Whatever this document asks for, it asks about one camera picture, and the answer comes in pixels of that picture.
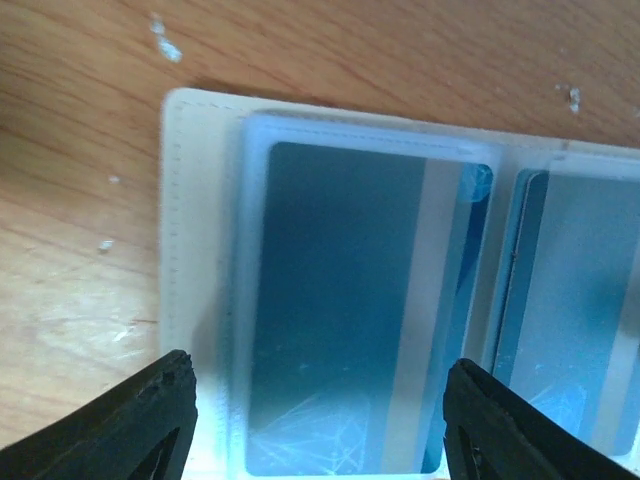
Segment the stitching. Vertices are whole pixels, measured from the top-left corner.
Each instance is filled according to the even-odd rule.
[[[167,317],[169,319],[169,331],[173,338],[176,328],[176,299],[177,299],[177,272],[178,272],[178,232],[180,231],[179,221],[179,205],[180,205],[180,168],[182,165],[182,145],[180,138],[183,134],[182,130],[182,111],[186,106],[182,102],[175,108],[176,118],[176,136],[172,148],[171,164],[167,169],[169,175],[169,192],[167,195],[168,208],[171,211],[171,220],[169,221],[169,292],[167,292]]]
[[[224,105],[224,104],[220,104],[220,103],[214,103],[214,102],[209,102],[209,103],[204,103],[204,102],[187,102],[187,101],[182,101],[180,102],[181,105],[184,106],[189,106],[189,107],[204,107],[204,108],[216,108],[216,109],[220,109],[220,110],[232,110],[232,111],[236,111],[236,112],[242,112],[244,114],[246,113],[250,113],[252,112],[252,110],[247,110],[245,108],[241,108],[241,107],[232,107],[229,105]],[[274,116],[280,116],[280,117],[285,117],[285,115],[278,111],[278,110],[265,110],[265,113],[274,115]],[[430,135],[445,135],[445,133],[442,132],[430,132],[428,131],[425,126],[423,126],[421,124],[420,120],[413,120],[411,121],[410,119],[407,119],[409,121],[411,121],[412,123],[407,124],[407,125],[397,125],[394,124],[393,120],[387,120],[387,119],[383,119],[383,120],[379,120],[379,119],[369,119],[369,120],[358,120],[358,119],[354,119],[354,118],[343,118],[343,117],[337,117],[335,115],[331,115],[330,113],[301,113],[301,112],[287,112],[286,117],[294,117],[294,118],[301,118],[301,119],[305,119],[305,120],[322,120],[325,122],[329,122],[329,123],[333,123],[333,124],[348,124],[348,125],[358,125],[358,126],[362,126],[362,127],[374,127],[374,128],[388,128],[388,129],[392,129],[392,130],[397,130],[399,132],[402,131],[410,131],[410,132],[414,132],[414,133],[424,133],[424,134],[430,134]],[[277,127],[278,130],[282,130],[282,131],[291,131],[291,132],[298,132],[298,133],[310,133],[310,134],[314,134],[314,135],[330,135],[330,136],[336,136],[336,137],[344,137],[344,138],[357,138],[360,140],[375,140],[375,141],[383,141],[386,143],[394,143],[394,144],[400,144],[400,145],[413,145],[413,146],[427,146],[427,147],[442,147],[442,148],[449,148],[449,149],[455,149],[455,147],[451,147],[451,146],[444,146],[444,145],[438,145],[435,143],[424,143],[424,142],[412,142],[409,140],[393,140],[393,139],[389,139],[389,138],[384,138],[384,137],[377,137],[374,135],[354,135],[354,134],[340,134],[340,133],[327,133],[327,132],[323,132],[323,131],[319,131],[319,130],[313,130],[313,129],[294,129],[294,128],[282,128],[282,127]],[[482,130],[482,129],[469,129],[469,130],[477,130],[479,132],[486,132],[489,135],[491,134],[496,134],[496,135],[504,135],[504,132],[498,132],[498,131],[491,131],[491,130]],[[522,136],[522,137],[530,137],[532,139],[538,139],[538,137],[535,136],[529,136],[529,135],[523,135],[523,134],[512,134],[515,136]],[[476,139],[476,138],[463,138],[461,136],[459,136],[461,141],[464,142],[475,142],[475,143],[488,143],[492,146],[500,146],[500,147],[517,147],[520,149],[528,149],[528,150],[535,150],[535,151],[546,151],[546,152],[555,152],[558,149],[557,148],[551,148],[551,147],[545,147],[542,145],[514,145],[512,143],[508,143],[505,141],[501,141],[501,140],[497,140],[497,139]],[[549,137],[548,140],[550,141],[556,141],[558,139],[556,138],[552,138]],[[561,147],[561,150],[564,151],[567,149],[566,145],[563,145]],[[577,154],[582,154],[584,152],[580,152],[580,151],[576,151],[573,153],[577,153]]]

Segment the card holder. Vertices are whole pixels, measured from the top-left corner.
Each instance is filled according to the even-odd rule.
[[[461,356],[635,468],[639,156],[173,92],[161,344],[198,378],[187,472],[445,476]]]

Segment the paint speck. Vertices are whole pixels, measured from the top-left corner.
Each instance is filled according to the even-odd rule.
[[[127,336],[127,334],[129,333],[129,329],[124,330],[123,332],[120,332],[118,335],[116,335],[115,337],[113,337],[113,341],[114,342],[119,342],[120,340],[122,340],[124,337]]]
[[[172,62],[178,63],[182,59],[182,52],[165,37],[164,23],[162,23],[162,18],[157,13],[151,15],[151,31],[156,35],[160,53]]]
[[[103,240],[98,247],[100,253],[107,253],[113,247],[113,240]]]
[[[574,114],[580,111],[580,89],[577,87],[569,90],[569,108]]]

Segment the wood grain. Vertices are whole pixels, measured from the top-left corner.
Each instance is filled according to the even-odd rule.
[[[0,20],[0,445],[157,356],[171,88],[640,146],[635,0],[0,0]]]

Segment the wooden table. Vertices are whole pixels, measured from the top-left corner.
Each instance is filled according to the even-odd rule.
[[[158,355],[169,89],[640,146],[635,0],[1,0],[0,22],[0,446]]]

